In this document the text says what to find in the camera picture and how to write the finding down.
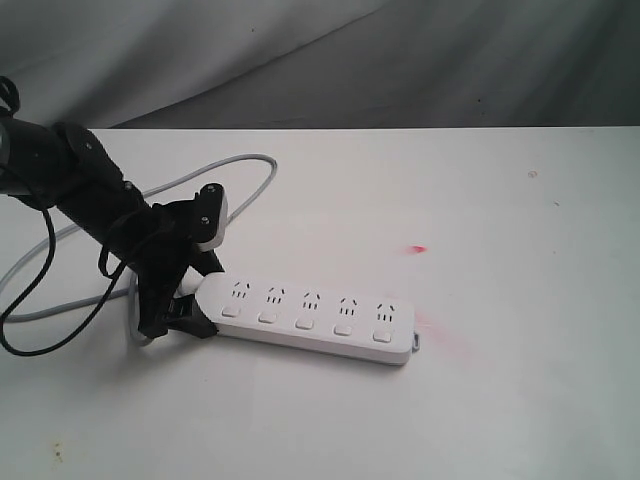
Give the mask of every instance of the robotic arm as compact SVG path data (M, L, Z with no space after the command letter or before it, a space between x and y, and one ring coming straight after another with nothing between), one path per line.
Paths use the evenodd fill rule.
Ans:
M213 249L226 225L224 188L207 184L193 200L151 206L89 130L14 119L20 100L6 77L0 77L0 98L8 106L0 107L0 194L38 210L58 207L102 245L98 266L106 277L116 278L124 266L136 272L144 336L169 329L215 335L216 326L194 312L193 295L174 293L189 266L202 275L223 271ZM109 252L121 261L115 273L106 269Z

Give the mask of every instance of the socket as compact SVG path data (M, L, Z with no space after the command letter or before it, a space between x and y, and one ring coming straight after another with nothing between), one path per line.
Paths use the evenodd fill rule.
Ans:
M230 273L207 275L195 298L221 336L395 365L414 347L414 309L402 300Z

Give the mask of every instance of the white power strip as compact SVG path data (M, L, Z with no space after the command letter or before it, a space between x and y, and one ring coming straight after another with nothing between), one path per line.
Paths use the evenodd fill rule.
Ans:
M395 365L417 348L414 309L400 300L213 273L196 303L223 336Z

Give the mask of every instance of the gray fabric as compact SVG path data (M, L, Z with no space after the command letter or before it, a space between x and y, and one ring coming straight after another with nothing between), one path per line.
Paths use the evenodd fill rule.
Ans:
M638 20L634 0L0 0L0 73L21 118L91 127L638 125Z
M640 2L396 0L127 127L640 124Z

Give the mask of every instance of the power strip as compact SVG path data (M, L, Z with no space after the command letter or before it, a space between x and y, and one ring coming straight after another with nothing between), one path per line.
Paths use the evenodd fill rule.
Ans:
M195 296L227 337L394 365L418 346L414 309L400 300L229 273L207 275Z

